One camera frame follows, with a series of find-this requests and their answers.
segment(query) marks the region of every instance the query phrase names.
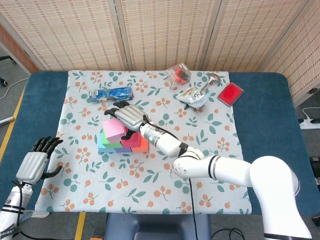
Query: floor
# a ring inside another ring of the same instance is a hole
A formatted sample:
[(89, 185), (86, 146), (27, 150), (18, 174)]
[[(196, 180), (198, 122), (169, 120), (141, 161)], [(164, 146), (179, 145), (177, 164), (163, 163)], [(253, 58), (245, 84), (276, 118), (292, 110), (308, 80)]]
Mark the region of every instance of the floor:
[[(6, 53), (0, 49), (0, 56)], [(26, 78), (28, 75), (9, 59), (0, 61), (0, 77), (6, 79), (10, 84)], [(0, 120), (11, 117), (15, 111), (19, 97), (23, 91), (25, 82), (18, 83), (9, 91), (5, 99), (0, 100)], [(5, 94), (7, 87), (0, 87), (0, 97)], [(301, 105), (302, 107), (319, 107), (320, 92)], [(305, 118), (301, 111), (301, 106), (296, 109), (298, 118)], [(306, 110), (311, 118), (320, 117), (320, 109)], [(0, 127), (0, 143), (2, 143), (8, 126)], [(304, 130), (302, 132), (307, 150), (310, 156), (320, 157), (320, 130)], [(79, 213), (54, 212), (45, 218), (29, 218), (21, 224), (21, 229), (27, 235), (36, 238), (55, 238), (55, 239), (73, 239), (76, 234)], [(246, 240), (263, 240), (263, 224), (260, 215), (212, 215), (211, 232), (222, 228), (239, 228), (244, 233)], [(105, 232), (107, 214), (106, 213), (87, 213), (85, 224), (82, 232), (82, 239), (88, 240), (92, 236), (101, 236)], [(303, 220), (311, 231), (313, 239), (320, 239), (320, 228), (316, 227), (310, 216), (304, 216)], [(228, 239), (227, 232), (220, 232), (214, 240)], [(14, 238), (15, 240), (27, 239), (21, 235)], [(242, 239), (234, 236), (233, 240)]]

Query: blue snack wrapper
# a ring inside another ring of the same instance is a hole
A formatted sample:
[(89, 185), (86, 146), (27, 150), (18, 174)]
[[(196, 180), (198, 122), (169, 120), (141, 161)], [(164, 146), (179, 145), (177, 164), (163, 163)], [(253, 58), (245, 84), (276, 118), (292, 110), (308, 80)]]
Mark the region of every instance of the blue snack wrapper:
[(90, 90), (89, 98), (92, 103), (102, 103), (107, 101), (132, 100), (133, 93), (130, 86), (112, 89)]

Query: stacked blocks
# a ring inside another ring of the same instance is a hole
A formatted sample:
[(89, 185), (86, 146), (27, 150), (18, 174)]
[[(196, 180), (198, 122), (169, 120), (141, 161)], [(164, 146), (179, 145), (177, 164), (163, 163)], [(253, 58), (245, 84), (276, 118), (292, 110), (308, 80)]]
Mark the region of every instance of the stacked blocks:
[(135, 132), (129, 140), (121, 137), (127, 134), (128, 129), (116, 118), (105, 120), (99, 134), (98, 150), (102, 153), (145, 153), (149, 151), (149, 144), (139, 132)]

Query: orange block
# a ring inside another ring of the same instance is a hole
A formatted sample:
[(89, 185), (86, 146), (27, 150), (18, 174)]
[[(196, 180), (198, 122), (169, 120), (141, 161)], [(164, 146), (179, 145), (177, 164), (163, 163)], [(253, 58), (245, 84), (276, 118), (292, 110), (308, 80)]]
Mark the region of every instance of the orange block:
[(139, 147), (131, 147), (133, 153), (146, 153), (149, 152), (149, 143), (148, 141), (141, 136), (140, 138), (140, 146)]

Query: floral tablecloth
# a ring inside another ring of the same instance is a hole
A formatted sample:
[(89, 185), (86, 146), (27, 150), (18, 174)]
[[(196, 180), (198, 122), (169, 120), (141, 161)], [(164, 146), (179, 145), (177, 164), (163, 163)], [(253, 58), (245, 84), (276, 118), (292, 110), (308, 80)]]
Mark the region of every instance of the floral tablecloth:
[[(146, 112), (153, 122), (180, 140), (203, 151), (242, 159), (233, 108), (217, 100), (230, 82), (228, 72), (206, 92), (209, 101), (199, 110), (174, 99), (188, 87), (201, 88), (207, 71), (192, 71), (190, 84), (170, 86), (163, 71), (79, 71), (68, 73), (68, 84), (57, 136), (64, 142), (51, 156), (48, 169), (62, 166), (59, 175), (46, 179), (36, 211), (108, 212), (136, 214), (192, 213), (189, 181), (178, 177), (174, 158), (150, 145), (148, 153), (102, 153), (97, 149), (104, 111), (112, 102), (91, 103), (89, 90), (131, 86), (129, 101)], [(197, 214), (249, 214), (246, 187), (210, 178), (193, 178)]]

